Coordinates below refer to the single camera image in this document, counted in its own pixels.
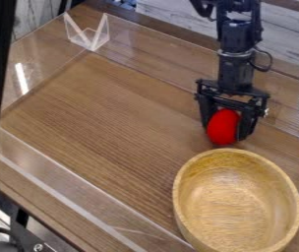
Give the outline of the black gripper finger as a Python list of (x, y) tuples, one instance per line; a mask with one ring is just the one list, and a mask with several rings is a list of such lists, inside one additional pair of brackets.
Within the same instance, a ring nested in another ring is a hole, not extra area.
[(259, 115), (254, 111), (247, 110), (242, 113), (236, 135), (239, 141), (246, 140), (247, 137), (254, 133), (258, 120)]
[(207, 127), (211, 116), (218, 111), (218, 106), (212, 97), (200, 96), (198, 98), (202, 126)]

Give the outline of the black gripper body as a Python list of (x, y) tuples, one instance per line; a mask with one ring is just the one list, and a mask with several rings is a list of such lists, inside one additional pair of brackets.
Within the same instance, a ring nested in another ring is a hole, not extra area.
[(270, 95), (254, 87), (254, 73), (266, 72), (267, 68), (255, 64), (255, 58), (254, 52), (220, 52), (218, 79), (195, 81), (195, 100), (200, 96), (212, 97), (218, 108), (230, 108), (242, 113), (250, 110), (265, 117)]

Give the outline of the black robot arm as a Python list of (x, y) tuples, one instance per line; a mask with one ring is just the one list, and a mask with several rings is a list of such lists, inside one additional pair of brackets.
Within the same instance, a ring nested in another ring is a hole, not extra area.
[(267, 114), (270, 94), (254, 87), (262, 41), (261, 0), (188, 0), (199, 16), (216, 24), (219, 67), (215, 80), (199, 79), (194, 98), (212, 144), (240, 142)]

